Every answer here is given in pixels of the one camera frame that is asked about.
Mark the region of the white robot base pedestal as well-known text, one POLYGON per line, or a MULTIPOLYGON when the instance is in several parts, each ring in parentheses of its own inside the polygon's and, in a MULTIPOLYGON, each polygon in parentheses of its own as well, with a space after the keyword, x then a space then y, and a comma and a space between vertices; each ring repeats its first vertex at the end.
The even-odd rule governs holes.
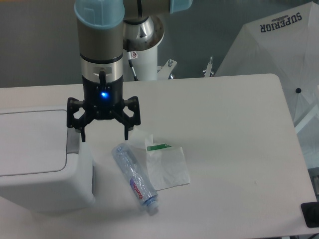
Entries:
POLYGON ((158 64, 158 46, 164 25, 157 16, 124 21, 123 77, 125 81, 173 79, 177 62, 168 59, 158 64))

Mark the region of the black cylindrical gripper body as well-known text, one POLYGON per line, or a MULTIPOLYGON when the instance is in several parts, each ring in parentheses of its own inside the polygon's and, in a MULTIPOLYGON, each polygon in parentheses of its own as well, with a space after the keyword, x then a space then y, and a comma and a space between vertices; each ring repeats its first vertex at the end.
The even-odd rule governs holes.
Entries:
POLYGON ((124 108, 123 100, 123 77, 116 81, 106 83, 102 87, 100 83, 92 82, 82 77, 84 104, 86 113, 93 115, 95 120, 111 120, 114 118, 110 112, 114 110, 122 114, 124 108))

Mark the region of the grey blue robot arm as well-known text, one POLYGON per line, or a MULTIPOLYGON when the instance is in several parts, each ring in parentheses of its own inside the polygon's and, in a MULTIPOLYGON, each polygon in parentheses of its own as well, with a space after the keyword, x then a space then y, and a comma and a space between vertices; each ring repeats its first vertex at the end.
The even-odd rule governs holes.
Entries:
POLYGON ((190 0, 78 0, 77 18, 84 100, 67 101, 67 126, 85 135, 93 120, 115 119, 128 136, 141 123, 139 100, 123 98, 123 54, 151 44, 152 16, 191 7, 190 0))

